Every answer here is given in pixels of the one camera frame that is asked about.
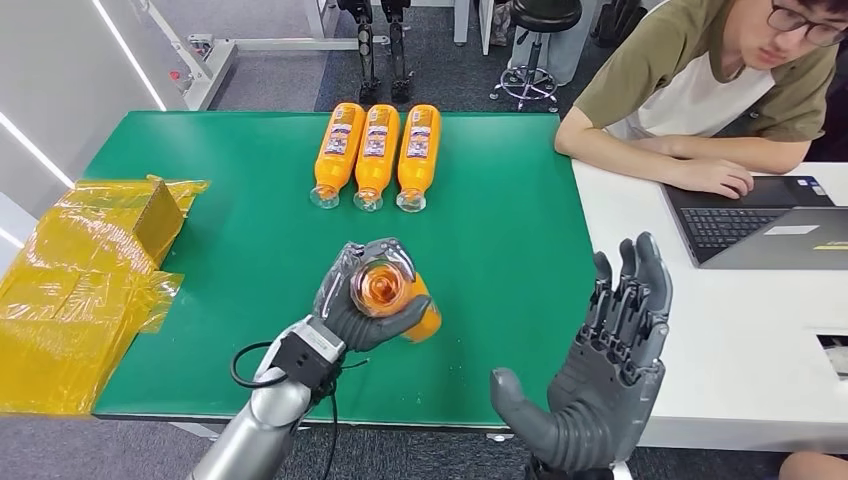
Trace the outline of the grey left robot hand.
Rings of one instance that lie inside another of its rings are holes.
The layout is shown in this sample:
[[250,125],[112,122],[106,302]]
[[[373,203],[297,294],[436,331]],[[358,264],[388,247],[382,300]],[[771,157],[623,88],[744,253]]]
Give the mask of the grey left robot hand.
[[397,336],[422,341],[441,325],[423,278],[394,237],[346,243],[316,292],[312,315],[357,352]]

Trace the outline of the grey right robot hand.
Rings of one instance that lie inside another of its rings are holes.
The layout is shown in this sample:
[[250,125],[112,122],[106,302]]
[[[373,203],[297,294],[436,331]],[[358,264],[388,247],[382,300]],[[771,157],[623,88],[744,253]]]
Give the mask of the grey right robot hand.
[[665,375],[673,284],[655,238],[643,232],[619,245],[620,274],[593,256],[594,288],[584,322],[547,388],[547,408],[529,400],[515,373],[491,371],[494,410],[545,466],[560,471],[608,467],[630,457],[646,428]]

